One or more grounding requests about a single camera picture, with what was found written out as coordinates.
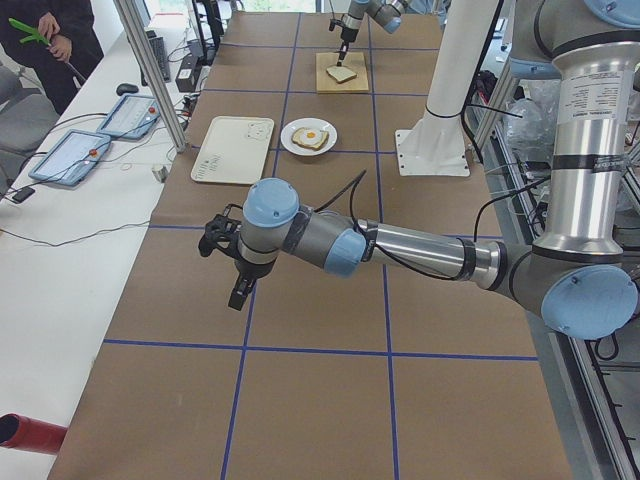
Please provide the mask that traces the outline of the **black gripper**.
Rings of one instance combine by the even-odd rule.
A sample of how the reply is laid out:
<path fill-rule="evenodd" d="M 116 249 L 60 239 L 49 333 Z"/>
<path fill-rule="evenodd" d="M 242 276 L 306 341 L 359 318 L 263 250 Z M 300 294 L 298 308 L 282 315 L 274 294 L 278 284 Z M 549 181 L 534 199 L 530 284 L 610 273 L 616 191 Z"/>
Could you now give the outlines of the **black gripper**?
<path fill-rule="evenodd" d="M 232 309 L 242 309 L 246 299 L 252 294 L 257 281 L 272 271 L 275 261 L 256 264 L 239 258 L 234 261 L 234 264 L 238 271 L 238 277 L 230 293 L 228 306 Z"/>
<path fill-rule="evenodd" d="M 342 43 L 339 48 L 339 58 L 336 62 L 336 66 L 338 67 L 344 65 L 344 59 L 346 58 L 349 47 L 356 40 L 356 31 L 351 28 L 343 28 L 340 38 Z"/>

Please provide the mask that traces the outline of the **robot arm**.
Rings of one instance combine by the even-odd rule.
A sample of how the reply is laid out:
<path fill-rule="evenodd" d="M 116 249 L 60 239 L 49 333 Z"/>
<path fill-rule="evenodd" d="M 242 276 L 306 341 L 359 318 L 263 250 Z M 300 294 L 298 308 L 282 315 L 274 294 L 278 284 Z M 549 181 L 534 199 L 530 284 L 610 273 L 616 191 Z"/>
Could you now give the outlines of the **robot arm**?
<path fill-rule="evenodd" d="M 559 333 L 583 340 L 612 334 L 638 301 L 612 237 L 638 60 L 635 1 L 518 2 L 513 71 L 525 76 L 528 66 L 541 64 L 561 78 L 543 234 L 528 247 L 452 240 L 312 209 L 289 183 L 267 178 L 250 188 L 242 220 L 228 224 L 226 253 L 238 271 L 230 306 L 241 309 L 284 252 L 340 276 L 373 260 L 471 281 Z"/>
<path fill-rule="evenodd" d="M 342 66 L 349 47 L 357 39 L 361 24 L 366 16 L 380 25 L 387 33 L 394 33 L 401 24 L 401 16 L 409 9 L 410 1 L 393 0 L 353 0 L 348 11 L 339 19 L 332 18 L 329 30 L 341 29 L 341 46 L 338 50 L 337 66 Z"/>

